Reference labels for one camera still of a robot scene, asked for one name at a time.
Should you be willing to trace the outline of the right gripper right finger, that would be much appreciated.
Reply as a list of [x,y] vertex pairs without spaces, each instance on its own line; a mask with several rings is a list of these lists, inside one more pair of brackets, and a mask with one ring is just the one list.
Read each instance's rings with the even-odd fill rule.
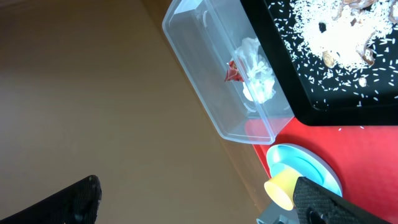
[[297,179],[293,201],[300,224],[389,224],[306,177]]

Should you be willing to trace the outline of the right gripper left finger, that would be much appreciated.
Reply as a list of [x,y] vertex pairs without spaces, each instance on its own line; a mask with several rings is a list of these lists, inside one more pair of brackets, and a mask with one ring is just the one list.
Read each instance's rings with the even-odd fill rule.
[[89,175],[36,204],[3,218],[1,224],[95,224],[102,189]]

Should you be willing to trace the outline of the white tissue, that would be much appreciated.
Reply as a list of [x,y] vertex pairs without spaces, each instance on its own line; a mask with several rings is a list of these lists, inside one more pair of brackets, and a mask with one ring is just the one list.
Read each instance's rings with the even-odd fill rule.
[[239,61],[244,64],[244,72],[251,82],[249,86],[243,82],[243,94],[249,101],[253,101],[249,92],[249,88],[252,88],[257,95],[257,102],[261,104],[275,95],[273,89],[275,76],[267,60],[258,53],[259,47],[258,38],[246,37],[237,48],[236,54]]

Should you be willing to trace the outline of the red snack wrapper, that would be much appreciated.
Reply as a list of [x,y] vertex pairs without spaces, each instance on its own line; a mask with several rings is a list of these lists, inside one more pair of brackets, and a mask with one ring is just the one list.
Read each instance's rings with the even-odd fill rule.
[[244,81],[234,60],[231,60],[230,62],[228,62],[228,70],[226,72],[224,81],[225,82],[229,82],[229,81],[243,82]]

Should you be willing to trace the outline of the rice and food scraps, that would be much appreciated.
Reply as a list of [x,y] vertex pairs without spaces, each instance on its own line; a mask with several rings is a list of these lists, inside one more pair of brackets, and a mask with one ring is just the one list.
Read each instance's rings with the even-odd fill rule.
[[314,107],[397,101],[397,1],[266,4]]

